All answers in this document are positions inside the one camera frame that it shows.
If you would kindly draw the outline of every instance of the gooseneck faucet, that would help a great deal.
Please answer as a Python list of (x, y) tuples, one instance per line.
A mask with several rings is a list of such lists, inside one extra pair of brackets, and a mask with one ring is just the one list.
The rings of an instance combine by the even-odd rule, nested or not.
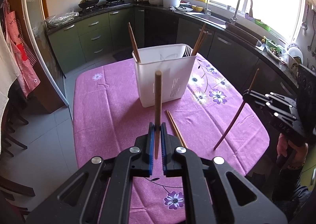
[[(231, 24), (233, 24), (233, 25), (235, 25), (235, 22), (236, 22), (236, 20), (238, 19), (238, 18), (237, 18), (237, 12), (238, 12), (238, 8), (239, 8), (239, 4), (240, 4), (240, 0), (238, 0), (238, 2), (237, 2), (237, 7), (236, 7), (235, 14), (234, 14), (233, 18), (230, 18), (230, 19), (229, 19), (229, 22), (230, 22)], [(253, 18), (253, 16), (252, 16), (252, 0), (250, 0), (249, 17), (252, 17), (252, 18)]]
[(207, 4), (208, 4), (208, 3), (209, 3), (209, 0), (206, 1), (206, 7), (205, 7), (205, 10), (204, 10), (204, 14), (205, 14), (205, 15), (207, 15), (207, 10), (208, 10), (208, 9), (207, 9)]

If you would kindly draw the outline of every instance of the table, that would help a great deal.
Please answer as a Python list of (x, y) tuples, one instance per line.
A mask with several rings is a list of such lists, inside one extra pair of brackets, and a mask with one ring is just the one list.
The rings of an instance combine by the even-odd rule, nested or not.
[[(222, 156), (246, 175), (269, 145), (268, 133), (249, 105), (213, 151), (241, 102), (237, 90), (198, 54), (182, 98), (162, 104), (162, 122), (173, 134), (164, 112), (170, 110), (188, 148), (206, 159)], [(143, 108), (140, 103), (133, 59), (81, 74), (75, 84), (73, 113), (78, 167), (93, 156), (117, 156), (133, 146), (136, 137), (147, 134), (149, 122), (154, 122), (154, 107)], [(178, 203), (170, 204), (172, 198)], [(180, 198), (181, 178), (163, 175), (160, 150), (153, 175), (134, 178), (129, 223), (179, 223), (185, 219), (185, 202)]]

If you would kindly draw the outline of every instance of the silver screw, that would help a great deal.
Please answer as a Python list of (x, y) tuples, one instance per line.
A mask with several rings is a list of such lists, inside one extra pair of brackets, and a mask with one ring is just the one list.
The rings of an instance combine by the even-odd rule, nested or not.
[(185, 152), (186, 152), (186, 148), (184, 148), (184, 147), (182, 147), (182, 146), (179, 146), (179, 147), (176, 148), (176, 151), (177, 151), (178, 153), (185, 153)]
[(213, 159), (213, 162), (215, 162), (215, 163), (218, 164), (218, 165), (221, 165), (221, 164), (223, 164), (223, 163), (225, 162), (225, 160), (224, 160), (222, 157), (217, 156), (217, 157), (215, 157), (215, 158)]
[(94, 156), (94, 157), (91, 159), (91, 162), (92, 162), (93, 164), (99, 164), (99, 163), (102, 162), (102, 159), (101, 159), (101, 157), (99, 157), (99, 156)]
[(131, 153), (138, 153), (138, 152), (140, 152), (140, 149), (137, 146), (133, 146), (130, 148), (130, 152)]

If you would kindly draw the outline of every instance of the red gingham cloth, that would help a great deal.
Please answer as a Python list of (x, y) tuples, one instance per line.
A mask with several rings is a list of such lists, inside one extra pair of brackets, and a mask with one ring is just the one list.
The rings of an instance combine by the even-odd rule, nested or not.
[(23, 37), (19, 32), (15, 12), (10, 12), (10, 5), (7, 0), (4, 0), (3, 8), (6, 31), (9, 34), (13, 53), (22, 74), (18, 77), (18, 81), (25, 97), (27, 97), (40, 83), (40, 80), (33, 69), (36, 58), (23, 40)]

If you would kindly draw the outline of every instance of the human hand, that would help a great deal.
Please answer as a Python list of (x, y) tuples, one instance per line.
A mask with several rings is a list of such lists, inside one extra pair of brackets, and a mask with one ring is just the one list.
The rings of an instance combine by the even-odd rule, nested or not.
[(306, 159), (306, 155), (308, 152), (308, 145), (305, 143), (303, 146), (298, 147), (294, 145), (291, 141), (287, 142), (285, 135), (281, 133), (279, 136), (279, 142), (276, 147), (278, 157), (280, 155), (287, 157), (286, 149), (288, 148), (288, 146), (292, 147), (296, 151), (295, 157), (293, 158), (293, 160), (290, 162), (289, 165), (294, 168), (302, 166)]

